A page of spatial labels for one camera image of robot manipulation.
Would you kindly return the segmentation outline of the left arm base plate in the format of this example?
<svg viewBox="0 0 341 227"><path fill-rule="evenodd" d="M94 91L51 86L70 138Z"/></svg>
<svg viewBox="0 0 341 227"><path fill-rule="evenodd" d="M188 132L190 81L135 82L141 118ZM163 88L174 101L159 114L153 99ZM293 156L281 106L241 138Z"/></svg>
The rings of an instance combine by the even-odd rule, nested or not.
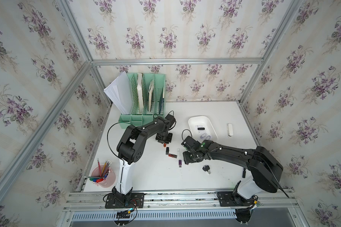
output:
<svg viewBox="0 0 341 227"><path fill-rule="evenodd" d="M144 200L145 194L143 193L130 193L119 198L108 193L103 197L106 209L143 208Z"/></svg>

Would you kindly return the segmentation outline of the white storage box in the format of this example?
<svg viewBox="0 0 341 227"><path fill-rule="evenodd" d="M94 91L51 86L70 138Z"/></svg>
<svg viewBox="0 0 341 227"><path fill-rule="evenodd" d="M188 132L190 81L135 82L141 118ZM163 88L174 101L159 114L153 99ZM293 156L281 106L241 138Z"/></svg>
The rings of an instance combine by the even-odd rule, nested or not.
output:
<svg viewBox="0 0 341 227"><path fill-rule="evenodd" d="M217 133L210 121L206 116L194 116L188 120L189 129L192 133L192 137L202 142L203 140L210 140L217 142Z"/></svg>

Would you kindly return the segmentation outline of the black round key fob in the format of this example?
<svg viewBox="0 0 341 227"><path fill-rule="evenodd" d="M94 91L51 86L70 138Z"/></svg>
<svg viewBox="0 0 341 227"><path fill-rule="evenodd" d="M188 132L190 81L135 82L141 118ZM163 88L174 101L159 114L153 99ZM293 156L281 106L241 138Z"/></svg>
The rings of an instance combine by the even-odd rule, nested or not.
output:
<svg viewBox="0 0 341 227"><path fill-rule="evenodd" d="M207 172L208 174L211 174L209 165L205 165L202 167L203 171Z"/></svg>

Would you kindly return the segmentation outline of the pink pen cup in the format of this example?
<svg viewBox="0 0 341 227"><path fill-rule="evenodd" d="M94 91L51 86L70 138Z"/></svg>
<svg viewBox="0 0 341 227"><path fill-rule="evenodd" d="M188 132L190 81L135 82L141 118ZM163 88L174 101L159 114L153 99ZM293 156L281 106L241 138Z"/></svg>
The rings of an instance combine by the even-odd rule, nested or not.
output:
<svg viewBox="0 0 341 227"><path fill-rule="evenodd" d="M96 186L101 186L103 188L110 188L116 181L116 175L111 168L108 167L106 173L101 176L101 171L103 169L103 165L100 165L101 168L96 167L91 175L90 181L93 182Z"/></svg>

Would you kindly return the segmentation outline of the black marker pen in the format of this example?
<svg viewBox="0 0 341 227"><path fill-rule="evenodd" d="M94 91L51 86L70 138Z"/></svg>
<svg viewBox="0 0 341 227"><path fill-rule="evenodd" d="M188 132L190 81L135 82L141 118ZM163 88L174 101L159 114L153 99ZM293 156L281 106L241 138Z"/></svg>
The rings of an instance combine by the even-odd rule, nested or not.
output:
<svg viewBox="0 0 341 227"><path fill-rule="evenodd" d="M243 168L242 170L242 178L245 178L246 177L246 168Z"/></svg>

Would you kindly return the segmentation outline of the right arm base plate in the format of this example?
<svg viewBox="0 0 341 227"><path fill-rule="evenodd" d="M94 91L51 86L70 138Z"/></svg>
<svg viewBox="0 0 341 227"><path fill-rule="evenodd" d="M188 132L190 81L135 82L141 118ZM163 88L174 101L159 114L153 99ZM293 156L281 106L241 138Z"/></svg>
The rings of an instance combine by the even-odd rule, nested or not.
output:
<svg viewBox="0 0 341 227"><path fill-rule="evenodd" d="M217 192L217 198L221 207L250 207L258 201L256 195L245 199L236 192Z"/></svg>

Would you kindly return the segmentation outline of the white paper stack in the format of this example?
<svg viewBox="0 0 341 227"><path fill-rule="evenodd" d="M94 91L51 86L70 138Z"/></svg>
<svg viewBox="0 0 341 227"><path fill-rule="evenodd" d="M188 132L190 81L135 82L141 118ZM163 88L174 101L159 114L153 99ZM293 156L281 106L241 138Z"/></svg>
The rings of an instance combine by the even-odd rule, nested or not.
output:
<svg viewBox="0 0 341 227"><path fill-rule="evenodd" d="M118 108L121 114L131 114L133 108L133 96L130 80L125 72L120 73L119 76L103 91Z"/></svg>

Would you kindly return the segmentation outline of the green desk file organizer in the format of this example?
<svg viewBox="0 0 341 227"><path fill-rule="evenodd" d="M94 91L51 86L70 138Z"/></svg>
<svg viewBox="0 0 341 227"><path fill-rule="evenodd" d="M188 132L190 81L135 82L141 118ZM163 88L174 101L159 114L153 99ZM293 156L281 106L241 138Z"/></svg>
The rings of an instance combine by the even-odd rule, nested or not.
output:
<svg viewBox="0 0 341 227"><path fill-rule="evenodd" d="M166 75L165 74L154 74L154 73L143 73L143 98L144 98L144 111L142 114L139 113L138 108L138 94L137 94L137 73L128 73L132 96L133 96L133 108L131 114L121 114L119 117L119 122L121 122L121 127L125 129L127 124L130 123L134 126L141 126L152 122L156 117L165 117L165 102L166 102ZM148 111L148 89L151 80L154 80L153 98L152 98L152 108ZM164 88L164 103L162 106L161 114L158 114L159 99L161 96L162 88Z"/></svg>

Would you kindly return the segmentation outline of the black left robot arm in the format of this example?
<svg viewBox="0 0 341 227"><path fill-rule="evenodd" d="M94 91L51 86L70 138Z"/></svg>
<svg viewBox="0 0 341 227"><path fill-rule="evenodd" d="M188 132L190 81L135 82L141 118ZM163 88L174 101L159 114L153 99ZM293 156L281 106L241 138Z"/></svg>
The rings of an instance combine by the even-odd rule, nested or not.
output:
<svg viewBox="0 0 341 227"><path fill-rule="evenodd" d="M135 163L142 157L147 140L155 135L157 142L166 145L171 143L172 133L170 130L175 124L175 117L172 114L167 114L165 118L158 116L146 125L134 126L131 124L125 129L117 145L120 168L114 195L126 196L131 193Z"/></svg>

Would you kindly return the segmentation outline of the brown edge book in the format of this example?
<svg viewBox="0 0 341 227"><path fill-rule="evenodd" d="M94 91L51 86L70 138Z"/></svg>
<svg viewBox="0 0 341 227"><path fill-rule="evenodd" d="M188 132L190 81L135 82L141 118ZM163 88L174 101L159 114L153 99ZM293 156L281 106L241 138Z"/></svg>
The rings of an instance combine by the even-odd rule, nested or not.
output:
<svg viewBox="0 0 341 227"><path fill-rule="evenodd" d="M153 98L153 89L154 89L154 80L151 80L149 89L148 89L148 111L151 111L152 108L152 98Z"/></svg>

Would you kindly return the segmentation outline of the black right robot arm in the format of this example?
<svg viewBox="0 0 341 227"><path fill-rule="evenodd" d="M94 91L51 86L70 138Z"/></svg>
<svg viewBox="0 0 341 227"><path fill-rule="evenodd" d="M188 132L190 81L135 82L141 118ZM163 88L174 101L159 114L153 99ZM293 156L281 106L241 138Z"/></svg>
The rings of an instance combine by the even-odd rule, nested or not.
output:
<svg viewBox="0 0 341 227"><path fill-rule="evenodd" d="M221 145L211 140L198 142L188 136L181 143L185 164L204 160L218 160L240 166L251 172L251 176L241 180L234 189L238 197L251 199L259 192L276 193L280 184L283 166L264 147L235 148Z"/></svg>

